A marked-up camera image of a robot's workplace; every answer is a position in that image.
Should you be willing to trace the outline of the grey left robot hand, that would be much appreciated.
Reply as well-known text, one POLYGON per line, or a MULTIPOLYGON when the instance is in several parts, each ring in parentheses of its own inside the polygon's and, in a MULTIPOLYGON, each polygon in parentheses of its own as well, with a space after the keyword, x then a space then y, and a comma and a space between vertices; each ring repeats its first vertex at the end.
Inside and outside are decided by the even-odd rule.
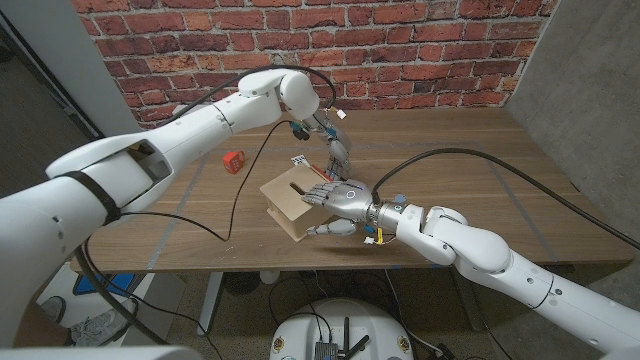
POLYGON ((346 133, 330 119, 325 110, 316 111, 302 123, 327 145, 329 160, 325 174, 333 181, 349 179, 352 176, 349 160, 352 145, 346 133))

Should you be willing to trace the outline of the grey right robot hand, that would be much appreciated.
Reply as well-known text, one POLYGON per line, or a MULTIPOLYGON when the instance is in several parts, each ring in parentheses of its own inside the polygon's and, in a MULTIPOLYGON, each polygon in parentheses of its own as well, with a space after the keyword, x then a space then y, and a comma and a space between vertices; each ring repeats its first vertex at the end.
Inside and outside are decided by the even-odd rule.
POLYGON ((302 200, 338 217, 328 224, 307 228, 307 235, 347 236, 357 230, 358 223, 395 233, 400 214, 405 210, 405 205, 400 203, 376 203, 371 189, 353 179, 316 184, 302 200))

